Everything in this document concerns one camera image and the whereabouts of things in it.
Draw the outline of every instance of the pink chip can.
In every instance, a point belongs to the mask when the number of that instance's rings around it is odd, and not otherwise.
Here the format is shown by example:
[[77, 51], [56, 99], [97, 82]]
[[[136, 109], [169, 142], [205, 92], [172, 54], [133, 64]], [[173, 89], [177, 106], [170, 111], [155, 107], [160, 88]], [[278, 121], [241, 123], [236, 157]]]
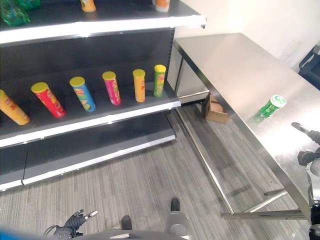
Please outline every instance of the pink chip can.
[[113, 71], [105, 71], [102, 74], [105, 87], [108, 91], [110, 101], [113, 105], [121, 104], [120, 92], [117, 84], [116, 74]]

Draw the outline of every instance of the white wall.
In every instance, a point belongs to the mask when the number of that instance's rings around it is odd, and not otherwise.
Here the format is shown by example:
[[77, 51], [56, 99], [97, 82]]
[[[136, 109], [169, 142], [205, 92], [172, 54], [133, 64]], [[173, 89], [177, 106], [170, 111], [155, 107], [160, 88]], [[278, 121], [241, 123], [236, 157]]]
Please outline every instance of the white wall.
[[[320, 40], [320, 0], [182, 0], [206, 16], [205, 29], [177, 29], [176, 38], [244, 33], [287, 66], [298, 63]], [[180, 55], [172, 51], [168, 80], [174, 86]], [[205, 87], [186, 67], [178, 95]]]

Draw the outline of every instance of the snack canister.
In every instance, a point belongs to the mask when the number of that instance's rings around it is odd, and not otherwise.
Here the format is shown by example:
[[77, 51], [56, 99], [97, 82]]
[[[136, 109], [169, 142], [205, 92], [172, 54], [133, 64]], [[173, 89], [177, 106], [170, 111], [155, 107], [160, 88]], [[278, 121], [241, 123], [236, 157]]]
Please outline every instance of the snack canister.
[[286, 104], [287, 101], [283, 96], [273, 95], [268, 103], [259, 110], [260, 117], [262, 119], [266, 119], [274, 114], [278, 109], [283, 108]]
[[29, 116], [0, 89], [0, 110], [19, 125], [25, 125], [30, 121]]
[[93, 13], [96, 11], [94, 0], [80, 0], [82, 11], [86, 13]]
[[135, 100], [143, 103], [146, 100], [145, 76], [146, 72], [142, 69], [136, 69], [133, 72]]
[[90, 95], [85, 79], [81, 76], [75, 76], [70, 79], [69, 83], [73, 87], [73, 90], [84, 110], [87, 112], [93, 112], [96, 109], [96, 105]]
[[45, 82], [37, 82], [32, 85], [31, 91], [34, 92], [55, 118], [61, 118], [66, 114], [65, 109]]
[[113, 71], [105, 71], [102, 74], [106, 90], [113, 105], [121, 104], [120, 92], [117, 84], [116, 74]]
[[155, 0], [155, 10], [158, 12], [168, 12], [170, 7], [170, 0]]
[[154, 91], [153, 95], [155, 97], [162, 97], [162, 93], [164, 90], [165, 83], [165, 75], [166, 75], [166, 67], [163, 65], [155, 65], [154, 66]]

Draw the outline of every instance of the cardboard box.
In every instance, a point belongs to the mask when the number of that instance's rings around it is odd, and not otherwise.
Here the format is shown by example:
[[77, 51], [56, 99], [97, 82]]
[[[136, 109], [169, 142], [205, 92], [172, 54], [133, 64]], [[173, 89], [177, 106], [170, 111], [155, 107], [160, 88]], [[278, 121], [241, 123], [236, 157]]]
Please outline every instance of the cardboard box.
[[230, 117], [218, 103], [217, 99], [209, 95], [202, 108], [202, 114], [206, 120], [218, 123], [227, 123]]

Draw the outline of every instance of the black shelving unit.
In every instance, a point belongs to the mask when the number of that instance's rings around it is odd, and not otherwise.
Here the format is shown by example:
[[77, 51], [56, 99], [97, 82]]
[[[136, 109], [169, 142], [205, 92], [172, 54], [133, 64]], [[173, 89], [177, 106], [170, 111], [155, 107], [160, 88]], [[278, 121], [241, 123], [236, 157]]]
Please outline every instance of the black shelving unit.
[[202, 26], [206, 19], [180, 2], [171, 0], [169, 12], [157, 12], [151, 0], [96, 0], [96, 12], [83, 12], [78, 0], [43, 0], [42, 7], [28, 12], [31, 23], [8, 26], [0, 23], [0, 44], [20, 45], [123, 31]]
[[[175, 27], [203, 27], [205, 18], [179, 0], [171, 0], [168, 13], [151, 0], [95, 5], [95, 13], [85, 13], [78, 1], [44, 0], [29, 12], [31, 24], [0, 24], [0, 87], [31, 119], [19, 126], [0, 113], [0, 191], [176, 138], [165, 114], [181, 103], [167, 80], [163, 96], [153, 96], [154, 66], [169, 68]], [[146, 71], [143, 103], [135, 101], [134, 69]], [[110, 103], [105, 71], [116, 73], [119, 106]], [[95, 111], [85, 112], [73, 92], [75, 76], [85, 78]], [[64, 117], [54, 118], [30, 91], [36, 82], [49, 85]]]

